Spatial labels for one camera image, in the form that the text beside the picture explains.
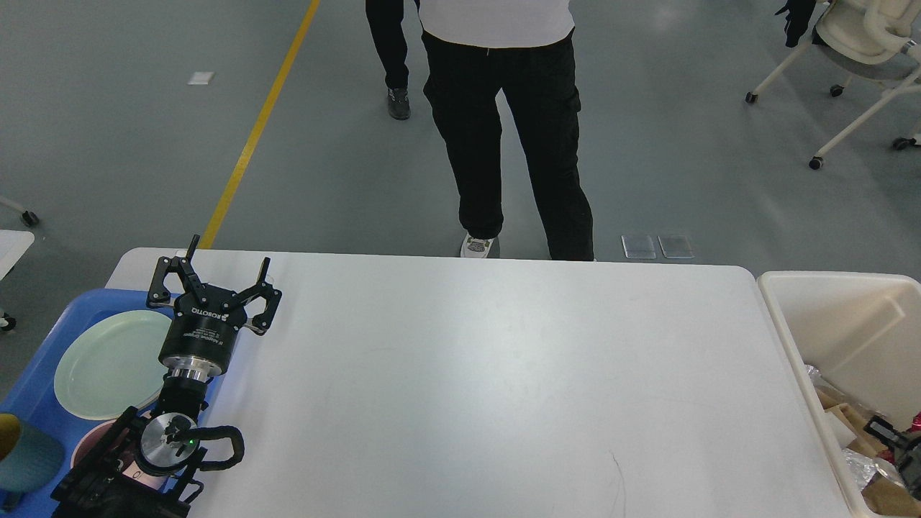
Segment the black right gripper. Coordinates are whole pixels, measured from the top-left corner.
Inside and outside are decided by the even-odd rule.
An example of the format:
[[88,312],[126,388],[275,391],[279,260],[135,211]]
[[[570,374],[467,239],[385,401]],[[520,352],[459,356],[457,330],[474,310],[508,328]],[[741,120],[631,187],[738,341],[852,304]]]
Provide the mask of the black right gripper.
[[902,482],[912,498],[920,501],[920,436],[900,432],[880,416],[868,420],[863,430],[890,450],[896,450],[896,469]]

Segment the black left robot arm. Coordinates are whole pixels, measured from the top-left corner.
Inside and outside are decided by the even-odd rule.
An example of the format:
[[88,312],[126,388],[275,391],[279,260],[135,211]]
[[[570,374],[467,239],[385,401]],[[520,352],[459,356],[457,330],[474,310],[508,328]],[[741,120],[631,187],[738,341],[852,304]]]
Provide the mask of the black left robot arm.
[[197,472],[234,468],[245,455],[240,430],[205,427],[210,381],[228,371],[241,329],[265,335],[282,299],[263,259],[256,282],[231,291],[201,281],[194,235],[184,255],[161,257],[147,294],[170,308],[159,352],[163,386],[148,416],[128,407],[53,489],[55,517],[185,517],[203,492]]

